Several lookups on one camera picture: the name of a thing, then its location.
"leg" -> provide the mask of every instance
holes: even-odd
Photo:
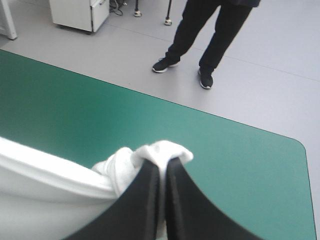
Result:
[[[182,21],[175,33],[173,44],[165,56],[178,62],[194,43],[199,31],[212,16],[220,0],[188,0],[182,14]]]
[[[233,5],[224,1],[215,23],[215,33],[205,50],[199,66],[213,72],[221,61],[225,51],[246,21],[252,7]]]

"gray floor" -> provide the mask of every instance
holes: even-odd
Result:
[[[164,74],[151,66],[172,42],[186,0],[141,0],[142,18],[112,14],[93,35],[59,29],[45,0],[10,0],[18,39],[0,48],[300,141],[306,148],[317,233],[320,234],[320,2],[262,0],[214,73],[214,89],[197,79],[198,59],[214,31],[215,14],[180,65]]]

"cable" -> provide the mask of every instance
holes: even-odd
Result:
[[[110,13],[114,13],[114,14],[116,14],[116,15],[118,15],[118,16],[123,16],[124,13],[120,10],[120,8],[124,5],[125,0],[122,0],[121,3],[118,3],[117,0],[113,0],[113,1],[114,1],[114,3],[115,3],[115,6],[112,5],[112,3],[110,2],[110,4],[109,4],[109,5],[110,5],[110,10],[109,10],[109,12],[110,12]]]

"green table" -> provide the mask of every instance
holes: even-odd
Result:
[[[315,240],[298,141],[0,50],[0,136],[90,168],[117,149],[170,140],[235,221],[266,240]]]

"white cloth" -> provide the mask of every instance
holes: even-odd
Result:
[[[167,165],[169,160],[177,157],[185,164],[193,159],[193,154],[181,145],[161,140],[152,145],[143,145],[135,152],[123,147],[106,161],[94,165],[92,170],[110,178],[115,194],[119,197],[135,178],[145,159],[157,165],[160,175],[157,237],[162,237],[166,232],[165,187]]]
[[[127,189],[147,159],[159,168],[157,236],[161,237],[166,230],[166,169],[168,161],[176,157],[185,164],[193,159],[193,154],[181,145],[162,140],[144,145],[135,152],[123,147],[90,170],[0,137],[0,232],[4,236],[15,236],[15,239],[31,240],[39,236],[48,240],[63,239],[101,214],[108,207],[106,205],[112,204]],[[25,209],[30,202],[23,204],[24,200],[32,200],[33,207]],[[50,211],[45,211],[47,215],[44,216],[44,211],[38,210],[41,208]],[[71,215],[77,216],[76,220],[68,219],[70,209],[74,209]],[[10,219],[19,223],[13,229],[9,227],[12,226]]]

